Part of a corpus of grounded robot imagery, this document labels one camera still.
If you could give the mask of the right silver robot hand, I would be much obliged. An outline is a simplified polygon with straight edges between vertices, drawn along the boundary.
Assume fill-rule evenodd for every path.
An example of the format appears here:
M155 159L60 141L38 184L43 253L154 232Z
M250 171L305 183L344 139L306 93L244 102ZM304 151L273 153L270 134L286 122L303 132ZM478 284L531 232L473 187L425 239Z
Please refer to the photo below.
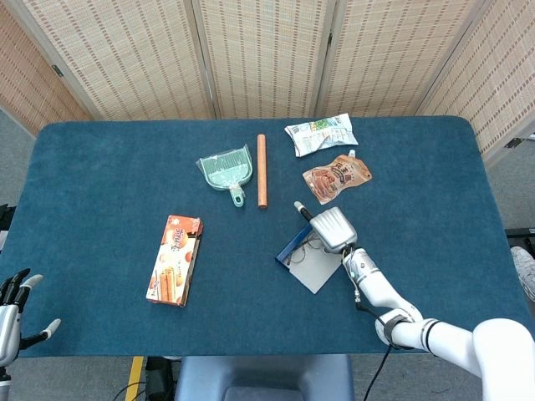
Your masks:
M357 232L337 206L313 216L301 202L293 205L311 225L326 252L342 254L357 248Z

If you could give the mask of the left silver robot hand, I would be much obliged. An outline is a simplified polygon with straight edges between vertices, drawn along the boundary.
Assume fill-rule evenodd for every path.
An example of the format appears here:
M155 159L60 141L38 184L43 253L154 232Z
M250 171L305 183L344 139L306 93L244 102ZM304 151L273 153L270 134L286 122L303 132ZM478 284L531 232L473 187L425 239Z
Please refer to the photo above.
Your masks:
M50 339L61 324L54 319L40 333L26 338L21 334L24 307L32 289L43 280L35 274L27 278L29 268L17 272L1 283L1 370L4 371L18 357L20 351Z

